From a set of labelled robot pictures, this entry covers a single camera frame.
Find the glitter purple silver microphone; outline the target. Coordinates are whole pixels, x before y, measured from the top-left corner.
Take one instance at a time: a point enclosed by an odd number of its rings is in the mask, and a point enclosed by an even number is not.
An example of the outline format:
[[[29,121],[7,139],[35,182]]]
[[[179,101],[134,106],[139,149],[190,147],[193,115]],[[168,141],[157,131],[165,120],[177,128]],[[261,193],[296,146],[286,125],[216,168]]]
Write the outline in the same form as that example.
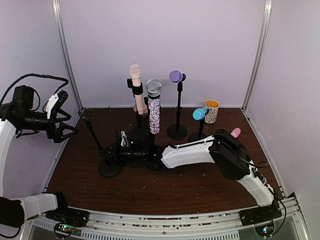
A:
[[[151,134],[156,135],[160,132],[162,83],[158,79],[150,79],[146,83],[146,91],[149,110],[149,130]]]

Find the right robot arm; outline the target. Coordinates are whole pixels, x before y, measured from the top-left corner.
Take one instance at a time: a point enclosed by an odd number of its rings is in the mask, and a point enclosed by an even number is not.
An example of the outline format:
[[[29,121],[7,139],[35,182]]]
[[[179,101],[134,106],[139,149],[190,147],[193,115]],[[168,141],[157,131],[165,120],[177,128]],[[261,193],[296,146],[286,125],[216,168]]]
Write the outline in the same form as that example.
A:
[[[230,181],[240,183],[259,206],[256,216],[268,220],[279,207],[279,199],[266,177],[259,172],[266,161],[255,164],[247,148],[238,140],[239,134],[218,129],[214,135],[184,144],[156,145],[152,136],[146,139],[129,138],[123,130],[116,131],[116,140],[99,150],[102,161],[98,172],[104,178],[114,178],[124,166],[140,163],[152,171],[180,166],[210,163]]]

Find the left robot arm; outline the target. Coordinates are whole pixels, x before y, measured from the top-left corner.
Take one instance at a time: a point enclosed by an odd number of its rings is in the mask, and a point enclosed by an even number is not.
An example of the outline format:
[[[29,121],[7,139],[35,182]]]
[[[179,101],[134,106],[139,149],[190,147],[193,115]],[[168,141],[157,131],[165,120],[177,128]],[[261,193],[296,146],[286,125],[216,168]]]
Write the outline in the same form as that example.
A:
[[[0,223],[20,228],[27,220],[52,211],[61,222],[72,218],[63,193],[40,193],[39,186],[31,187],[32,173],[44,169],[40,163],[46,154],[27,149],[27,142],[18,138],[45,132],[46,137],[60,144],[78,133],[66,122],[71,115],[62,110],[68,98],[64,90],[55,92],[45,111],[33,109],[35,90],[26,85],[15,88],[11,102],[0,107]]]

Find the black clamp microphone stand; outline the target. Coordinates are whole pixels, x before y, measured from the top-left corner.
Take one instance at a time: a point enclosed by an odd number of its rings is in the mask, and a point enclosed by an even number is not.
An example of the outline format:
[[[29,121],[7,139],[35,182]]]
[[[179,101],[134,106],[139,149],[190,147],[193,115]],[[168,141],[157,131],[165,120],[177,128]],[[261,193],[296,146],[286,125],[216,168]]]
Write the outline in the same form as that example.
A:
[[[114,178],[122,171],[123,166],[120,163],[115,163],[112,160],[107,159],[107,155],[104,153],[104,148],[100,144],[98,137],[94,131],[92,120],[92,113],[85,107],[78,111],[80,119],[84,122],[86,128],[90,132],[98,149],[98,155],[102,160],[98,164],[98,173],[104,178]]]

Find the pink microphone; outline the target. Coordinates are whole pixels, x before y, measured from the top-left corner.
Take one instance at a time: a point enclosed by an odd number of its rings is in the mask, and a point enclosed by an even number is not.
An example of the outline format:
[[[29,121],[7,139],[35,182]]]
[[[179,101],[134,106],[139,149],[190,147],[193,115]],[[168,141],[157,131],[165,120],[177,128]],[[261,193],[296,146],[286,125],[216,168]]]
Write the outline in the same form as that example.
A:
[[[241,129],[239,127],[236,127],[231,131],[230,135],[237,139],[240,136],[241,132]]]

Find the black stand of glitter microphone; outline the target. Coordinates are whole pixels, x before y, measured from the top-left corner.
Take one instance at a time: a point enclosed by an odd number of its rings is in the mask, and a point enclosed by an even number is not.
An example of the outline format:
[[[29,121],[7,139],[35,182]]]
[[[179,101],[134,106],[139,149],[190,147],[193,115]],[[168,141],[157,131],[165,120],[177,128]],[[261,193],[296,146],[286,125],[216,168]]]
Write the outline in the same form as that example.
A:
[[[143,98],[143,102],[148,106],[148,96]],[[155,151],[155,148],[156,148],[156,146],[155,146],[155,136],[157,134],[151,134],[150,133],[149,115],[147,116],[147,118],[148,118],[148,121],[147,121],[148,122],[148,126],[146,128],[148,129],[149,136],[147,138],[146,145],[148,146],[148,152],[152,153],[152,152]]]

